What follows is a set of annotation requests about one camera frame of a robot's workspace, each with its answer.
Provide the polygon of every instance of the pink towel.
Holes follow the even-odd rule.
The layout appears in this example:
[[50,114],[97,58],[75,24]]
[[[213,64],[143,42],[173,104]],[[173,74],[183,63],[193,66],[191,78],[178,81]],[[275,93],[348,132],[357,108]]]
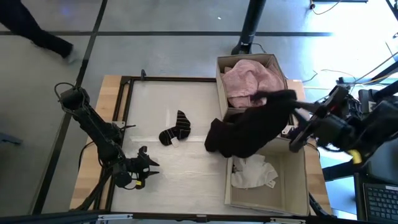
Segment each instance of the pink towel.
[[262,102],[251,102],[250,95],[258,90],[277,91],[285,87],[278,69],[273,65],[267,69],[260,62],[246,59],[238,61],[221,79],[228,101],[235,108],[261,106]]

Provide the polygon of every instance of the black cloth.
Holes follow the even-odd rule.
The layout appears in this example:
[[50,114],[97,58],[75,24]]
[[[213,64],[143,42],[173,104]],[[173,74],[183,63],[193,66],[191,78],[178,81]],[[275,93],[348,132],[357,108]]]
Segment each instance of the black cloth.
[[21,0],[0,0],[0,23],[12,33],[33,41],[39,47],[52,50],[63,58],[72,51],[71,43],[41,29]]
[[224,123],[218,119],[211,122],[205,147],[209,152],[219,151],[224,157],[247,158],[255,154],[282,132],[294,110],[294,90],[272,93],[259,92],[252,99],[266,97],[263,106],[248,108],[235,123]]
[[177,137],[178,140],[185,139],[191,133],[191,122],[182,111],[177,111],[177,122],[175,126],[162,131],[159,134],[160,142],[165,145],[171,145],[171,139]]

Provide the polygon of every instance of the black sock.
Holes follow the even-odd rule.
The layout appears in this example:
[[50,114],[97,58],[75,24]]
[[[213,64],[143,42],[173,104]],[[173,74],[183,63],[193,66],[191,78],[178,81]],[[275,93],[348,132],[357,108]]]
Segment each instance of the black sock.
[[162,131],[159,134],[160,142],[165,145],[171,145],[171,139],[177,137],[178,140],[185,139],[191,133],[191,122],[185,116],[185,113],[182,111],[177,112],[177,122],[175,126],[169,128],[165,131]]

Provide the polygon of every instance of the keyboard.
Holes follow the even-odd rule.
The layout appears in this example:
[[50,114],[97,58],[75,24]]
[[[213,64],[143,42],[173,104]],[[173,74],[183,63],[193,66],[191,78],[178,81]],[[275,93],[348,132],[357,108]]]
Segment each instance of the keyboard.
[[398,223],[398,186],[363,184],[368,221]]

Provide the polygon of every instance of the white cloth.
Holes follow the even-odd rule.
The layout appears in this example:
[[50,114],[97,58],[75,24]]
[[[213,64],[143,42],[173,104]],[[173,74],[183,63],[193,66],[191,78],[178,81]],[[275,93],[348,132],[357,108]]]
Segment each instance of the white cloth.
[[274,167],[265,162],[265,156],[254,154],[246,159],[234,157],[235,172],[231,184],[239,189],[260,187],[278,177]]

